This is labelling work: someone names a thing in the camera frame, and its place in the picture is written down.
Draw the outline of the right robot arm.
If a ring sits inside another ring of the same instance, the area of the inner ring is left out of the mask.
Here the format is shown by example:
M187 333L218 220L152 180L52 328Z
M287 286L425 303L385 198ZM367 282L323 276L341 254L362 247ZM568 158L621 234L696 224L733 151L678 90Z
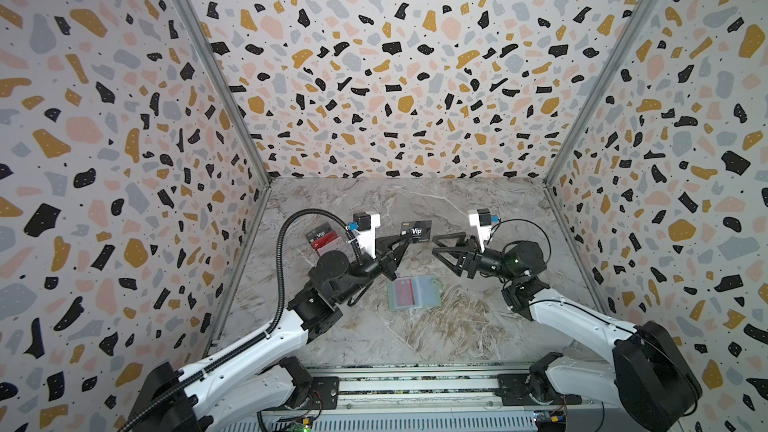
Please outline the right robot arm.
M579 396L622 408L648 431L667 431L695 412L702 387L660 324L599 313L540 280L547 263L538 243L517 240L500 250L464 233L433 238L432 254L458 276L500 281L507 308L568 335L595 361L551 352L529 369L523 395L540 404Z

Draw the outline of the grey VIP card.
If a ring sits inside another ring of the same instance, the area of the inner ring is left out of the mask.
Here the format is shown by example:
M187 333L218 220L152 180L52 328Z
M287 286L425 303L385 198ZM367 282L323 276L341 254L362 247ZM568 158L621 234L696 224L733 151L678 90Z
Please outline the grey VIP card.
M415 220L402 222L400 235L409 236L413 243L425 243L431 240L432 221Z

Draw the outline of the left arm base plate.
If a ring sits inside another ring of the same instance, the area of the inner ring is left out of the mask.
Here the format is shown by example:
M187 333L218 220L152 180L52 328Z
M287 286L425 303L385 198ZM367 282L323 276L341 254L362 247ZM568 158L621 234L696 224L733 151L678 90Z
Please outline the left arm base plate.
M338 376L313 377L310 382L295 386L287 399L267 411L335 410L338 406L340 378Z

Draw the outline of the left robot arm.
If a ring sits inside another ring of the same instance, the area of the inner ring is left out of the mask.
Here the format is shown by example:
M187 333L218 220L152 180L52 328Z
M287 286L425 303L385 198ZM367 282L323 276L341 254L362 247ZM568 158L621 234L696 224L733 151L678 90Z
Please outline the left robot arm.
M409 233L378 238L360 262L340 250L324 253L276 323L180 369L156 367L123 430L220 431L267 409L302 406L312 377L295 352L327 332L341 304L351 305L379 276L395 279L412 241Z

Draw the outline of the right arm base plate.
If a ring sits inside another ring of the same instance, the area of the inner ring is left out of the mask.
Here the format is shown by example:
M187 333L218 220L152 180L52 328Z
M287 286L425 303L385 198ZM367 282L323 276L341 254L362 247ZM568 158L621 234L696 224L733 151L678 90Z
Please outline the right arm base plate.
M578 395L557 393L548 379L538 373L499 374L497 382L495 395L501 398L504 406L562 406L582 403L582 398Z

